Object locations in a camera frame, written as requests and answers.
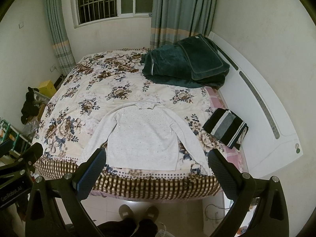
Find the metal bolt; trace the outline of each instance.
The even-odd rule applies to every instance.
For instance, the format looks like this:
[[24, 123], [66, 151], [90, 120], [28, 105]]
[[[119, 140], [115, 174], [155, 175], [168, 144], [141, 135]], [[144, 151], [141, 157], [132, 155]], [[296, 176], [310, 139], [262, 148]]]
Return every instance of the metal bolt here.
[[276, 176], [273, 176], [273, 177], [272, 177], [272, 181], [275, 182], [275, 183], [277, 183], [277, 182], [279, 181], [279, 179], [278, 179]]
[[242, 173], [242, 177], [245, 179], [249, 179], [250, 175], [248, 173]]
[[65, 179], [70, 179], [72, 177], [72, 173], [66, 173], [64, 174]]
[[35, 179], [35, 181], [37, 182], [37, 183], [39, 183], [40, 181], [42, 181], [43, 180], [43, 177], [41, 177], [41, 176], [38, 176], [36, 179]]

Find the brown shoe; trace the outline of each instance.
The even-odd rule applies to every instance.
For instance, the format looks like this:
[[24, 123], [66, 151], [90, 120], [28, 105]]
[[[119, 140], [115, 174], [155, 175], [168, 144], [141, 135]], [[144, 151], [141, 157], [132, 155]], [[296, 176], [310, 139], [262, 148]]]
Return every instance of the brown shoe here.
[[131, 208], [129, 206], [127, 206], [126, 204], [123, 204], [122, 206], [120, 206], [120, 208], [118, 209], [118, 213], [121, 216], [121, 218], [127, 219], [127, 218], [134, 218], [134, 213], [131, 210]]
[[155, 222], [158, 218], [159, 210], [155, 206], [150, 206], [143, 217], [143, 219], [150, 219], [151, 221]]

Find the folded striped cloth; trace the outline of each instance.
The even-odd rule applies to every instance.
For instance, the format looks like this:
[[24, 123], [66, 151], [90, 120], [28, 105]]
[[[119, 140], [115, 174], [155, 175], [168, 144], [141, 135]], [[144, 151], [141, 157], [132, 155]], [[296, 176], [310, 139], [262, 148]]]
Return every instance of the folded striped cloth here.
[[248, 131], [247, 124], [228, 109], [217, 108], [203, 126], [204, 130], [228, 148], [240, 145]]

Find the sweater sleeve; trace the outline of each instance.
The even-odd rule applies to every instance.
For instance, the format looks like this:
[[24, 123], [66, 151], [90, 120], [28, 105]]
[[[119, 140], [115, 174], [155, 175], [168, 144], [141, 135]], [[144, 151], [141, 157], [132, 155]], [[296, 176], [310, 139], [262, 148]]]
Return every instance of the sweater sleeve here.
[[205, 170], [204, 173], [207, 173], [207, 175], [212, 175], [212, 171], [208, 166], [208, 162], [200, 142], [190, 127], [174, 111], [167, 108], [163, 108], [163, 110], [169, 117], [172, 118], [170, 127], [176, 133], [187, 152], [197, 163], [202, 166], [202, 168]]
[[88, 144], [84, 148], [80, 159], [77, 161], [76, 163], [77, 165], [80, 165], [81, 163], [86, 162], [91, 157], [91, 155], [95, 152], [95, 150], [100, 148], [100, 146], [108, 140], [111, 132], [113, 131], [113, 129], [115, 128], [117, 124], [116, 115], [117, 115], [117, 112], [108, 113], [101, 119], [91, 139], [89, 140]]

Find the floral blanket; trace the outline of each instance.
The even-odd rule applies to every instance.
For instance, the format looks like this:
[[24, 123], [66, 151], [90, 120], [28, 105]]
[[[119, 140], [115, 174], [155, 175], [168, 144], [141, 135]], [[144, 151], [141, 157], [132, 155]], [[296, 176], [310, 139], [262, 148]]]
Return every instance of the floral blanket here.
[[[140, 63], [143, 53], [146, 50], [116, 50], [81, 59], [46, 106], [34, 136], [33, 142], [41, 143], [44, 149], [43, 156], [35, 164], [41, 174], [59, 178], [66, 172], [75, 171], [76, 161], [104, 115], [119, 104], [140, 100], [161, 103], [175, 111], [196, 135], [206, 156], [212, 148], [218, 148], [227, 157], [227, 148], [202, 129], [214, 111], [208, 91], [155, 84], [145, 79]], [[134, 170], [107, 165], [94, 190], [127, 199], [183, 199], [216, 193], [219, 189], [216, 178], [202, 175], [200, 168], [179, 142], [176, 171]], [[159, 184], [150, 188], [153, 181]], [[172, 186], [165, 184], [168, 181], [173, 182]], [[188, 183], [196, 190], [188, 193]], [[172, 198], [163, 194], [171, 193], [173, 189], [177, 189], [177, 193]]]

